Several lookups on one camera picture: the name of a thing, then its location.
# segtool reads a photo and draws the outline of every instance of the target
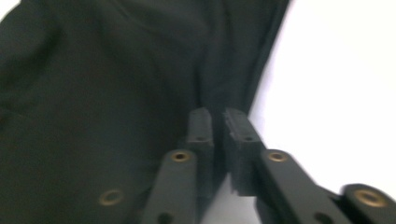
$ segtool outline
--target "dark green fabric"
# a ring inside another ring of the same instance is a hole
[[[132,222],[202,106],[220,182],[221,113],[248,112],[280,2],[22,0],[0,24],[0,223]]]

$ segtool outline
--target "metal grommet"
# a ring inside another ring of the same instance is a hole
[[[104,192],[99,197],[99,204],[103,206],[112,206],[120,203],[124,198],[123,192],[119,189],[111,189]]]
[[[358,189],[355,190],[355,197],[366,205],[372,207],[385,207],[387,206],[387,201],[384,197],[375,191],[369,189]]]
[[[172,155],[172,160],[173,161],[178,161],[178,162],[183,162],[183,161],[188,161],[190,159],[190,155],[186,152],[175,152]]]
[[[288,157],[280,152],[272,152],[268,154],[268,159],[270,159],[271,161],[286,161]]]

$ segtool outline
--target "white surface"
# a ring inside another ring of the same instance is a hole
[[[14,8],[19,0],[0,0],[0,21],[7,15],[7,13]]]
[[[19,1],[1,1],[0,19]],[[295,0],[250,115],[335,192],[365,183],[396,198],[396,2]],[[205,224],[260,223],[253,199],[222,187]]]

